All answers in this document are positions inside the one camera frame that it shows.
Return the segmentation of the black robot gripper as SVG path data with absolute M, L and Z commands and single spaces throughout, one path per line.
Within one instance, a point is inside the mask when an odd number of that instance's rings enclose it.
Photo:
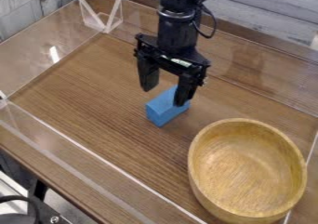
M 136 40 L 134 55 L 144 90 L 149 92 L 158 86 L 160 70 L 164 69 L 180 76 L 174 105 L 184 106 L 193 99 L 198 86 L 204 85 L 210 61 L 196 48 L 182 54 L 170 54 L 161 50 L 156 36 L 140 33 Z

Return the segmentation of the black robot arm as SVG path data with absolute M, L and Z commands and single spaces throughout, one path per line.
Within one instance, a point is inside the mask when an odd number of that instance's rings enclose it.
M 202 12 L 210 13 L 205 1 L 161 0 L 158 34 L 136 36 L 140 84 L 149 92 L 158 86 L 162 70 L 177 75 L 180 81 L 173 101 L 177 107 L 193 99 L 212 65 L 197 50 L 198 36 L 212 38 L 216 33 L 201 31 Z

